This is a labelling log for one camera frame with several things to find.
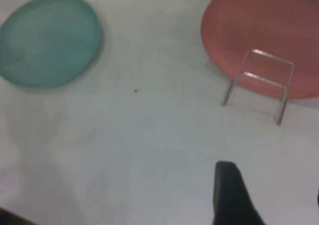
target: pink plate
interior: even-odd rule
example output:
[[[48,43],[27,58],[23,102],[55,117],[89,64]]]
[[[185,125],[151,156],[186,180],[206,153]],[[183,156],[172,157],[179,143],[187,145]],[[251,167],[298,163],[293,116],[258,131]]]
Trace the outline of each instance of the pink plate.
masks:
[[[295,63],[288,98],[319,97],[319,0],[213,0],[201,24],[209,57],[234,79],[247,50],[258,49]],[[286,64],[261,57],[247,60],[247,70],[284,84]],[[273,97],[283,89],[242,76],[243,86]]]

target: teal plate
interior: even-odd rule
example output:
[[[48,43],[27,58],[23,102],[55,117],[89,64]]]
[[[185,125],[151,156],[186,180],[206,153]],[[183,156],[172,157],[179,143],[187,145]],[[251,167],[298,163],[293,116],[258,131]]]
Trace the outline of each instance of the teal plate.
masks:
[[[0,74],[28,88],[64,85],[91,64],[101,33],[83,0],[33,0],[0,28]]]

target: clear acrylic stand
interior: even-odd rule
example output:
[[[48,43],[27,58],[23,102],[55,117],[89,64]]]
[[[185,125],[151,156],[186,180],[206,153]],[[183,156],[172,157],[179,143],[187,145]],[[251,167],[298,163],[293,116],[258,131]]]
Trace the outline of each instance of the clear acrylic stand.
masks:
[[[291,66],[291,70],[290,70],[290,74],[289,74],[289,79],[288,79],[288,82],[287,84],[280,84],[280,83],[277,83],[277,82],[274,82],[272,80],[269,80],[267,78],[263,78],[263,77],[260,77],[259,75],[256,75],[256,74],[252,74],[252,73],[249,73],[247,71],[243,71],[243,67],[244,67],[244,64],[246,63],[246,60],[249,56],[250,53],[256,53],[256,54],[260,54],[260,55],[263,55],[263,56],[266,56],[268,58],[271,58],[271,59],[274,59],[274,60],[277,60],[277,61],[280,61],[280,62],[283,62],[283,63],[286,63],[286,64],[289,64]],[[258,50],[258,49],[252,49],[252,50],[248,50],[246,55],[245,55],[245,58],[243,60],[243,62],[241,63],[240,65],[240,68],[239,68],[239,71],[235,77],[234,80],[232,80],[229,84],[229,87],[227,89],[227,92],[226,92],[226,95],[225,95],[225,98],[224,98],[224,101],[223,101],[223,106],[227,105],[227,102],[229,100],[229,97],[234,89],[234,87],[238,84],[238,80],[240,79],[240,77],[242,75],[244,76],[249,76],[249,77],[252,77],[252,78],[255,78],[255,79],[258,79],[258,80],[261,80],[263,82],[266,82],[266,83],[269,83],[269,84],[272,84],[274,86],[277,86],[277,87],[280,87],[280,88],[283,88],[285,90],[285,93],[284,93],[284,96],[282,98],[282,104],[281,104],[281,108],[280,108],[280,113],[279,113],[279,116],[277,118],[277,125],[280,126],[281,125],[281,122],[283,120],[283,117],[284,117],[284,113],[285,113],[285,110],[286,110],[286,106],[287,106],[287,94],[288,94],[288,91],[289,91],[289,87],[290,87],[290,82],[291,82],[291,78],[293,76],[293,72],[294,72],[294,69],[295,69],[295,64],[294,62],[292,61],[289,61],[287,59],[284,59],[284,58],[280,58],[280,57],[277,57],[275,55],[272,55],[272,54],[269,54],[269,53],[266,53],[266,52],[263,52],[261,50]]]

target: green plate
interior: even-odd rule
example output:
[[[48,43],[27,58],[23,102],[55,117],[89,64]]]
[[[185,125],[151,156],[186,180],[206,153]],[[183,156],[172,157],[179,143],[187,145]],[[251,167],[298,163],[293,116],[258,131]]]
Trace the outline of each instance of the green plate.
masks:
[[[29,88],[52,88],[79,76],[101,44],[101,26],[83,0],[33,0],[0,28],[0,74]]]

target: plate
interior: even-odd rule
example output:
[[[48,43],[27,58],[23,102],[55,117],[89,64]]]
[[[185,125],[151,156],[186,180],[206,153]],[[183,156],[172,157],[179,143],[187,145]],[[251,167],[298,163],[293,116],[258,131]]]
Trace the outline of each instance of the plate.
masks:
[[[78,77],[101,44],[95,11],[83,0],[33,0],[0,28],[0,74],[28,88],[52,88]]]
[[[258,49],[295,63],[288,98],[319,97],[319,0],[213,0],[201,36],[211,60],[231,79],[246,52]],[[248,59],[247,69],[280,84],[289,76],[285,65],[262,57]],[[284,93],[248,76],[239,83],[272,97]]]

